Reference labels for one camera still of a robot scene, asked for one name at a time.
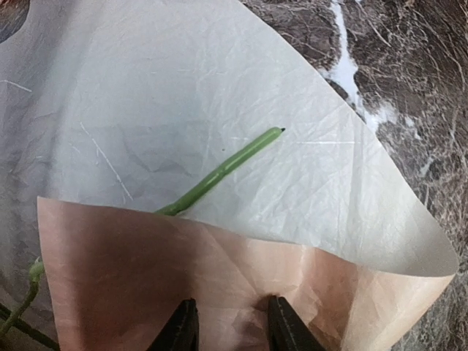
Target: green stem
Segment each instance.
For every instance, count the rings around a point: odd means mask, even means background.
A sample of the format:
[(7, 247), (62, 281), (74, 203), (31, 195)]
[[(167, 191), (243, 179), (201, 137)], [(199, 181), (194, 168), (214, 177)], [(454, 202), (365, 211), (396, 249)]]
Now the green stem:
[[(6, 307), (0, 304), (0, 318), (3, 320), (8, 319), (8, 317), (11, 315), (11, 311)], [(13, 325), (13, 327), (17, 328), (19, 331), (25, 333), (26, 335), (30, 336), (33, 340), (39, 342), (40, 344), (58, 351), (60, 350), (59, 344), (57, 344), (54, 340), (49, 338), (47, 335), (41, 333), (37, 329), (34, 329), (31, 327), (28, 323), (26, 323), (24, 320), (17, 319), (16, 323)]]
[(39, 292), (39, 281), (41, 275), (44, 274), (44, 263), (39, 261), (39, 258), (34, 262), (34, 264), (29, 269), (29, 290), (26, 294), (21, 305), (19, 305), (13, 312), (9, 315), (5, 323), (0, 326), (0, 341), (5, 337), (8, 330), (16, 324), (20, 319), (21, 315), (27, 310), (31, 302), (36, 298), (37, 293)]
[(159, 209), (155, 213), (164, 214), (166, 216), (175, 216), (176, 214), (185, 211), (196, 203), (203, 195), (213, 189), (213, 187), (216, 186), (225, 176), (233, 172), (237, 167), (241, 166), (257, 152), (275, 141), (283, 131), (284, 129), (280, 129), (278, 127), (269, 129), (249, 145), (245, 146), (242, 150), (221, 163), (217, 169), (208, 174), (200, 183), (191, 188), (189, 192), (183, 195), (180, 199)]

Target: crumpled white paper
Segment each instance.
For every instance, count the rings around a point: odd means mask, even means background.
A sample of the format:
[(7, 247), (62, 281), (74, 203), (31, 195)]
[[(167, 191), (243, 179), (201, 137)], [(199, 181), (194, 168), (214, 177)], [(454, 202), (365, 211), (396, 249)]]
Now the crumpled white paper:
[[(2, 303), (39, 255), (37, 195), (154, 211), (273, 126), (186, 218), (381, 271), (457, 269), (376, 137), (236, 0), (35, 1), (0, 44), (0, 122)], [(29, 318), (48, 311), (44, 295)]]

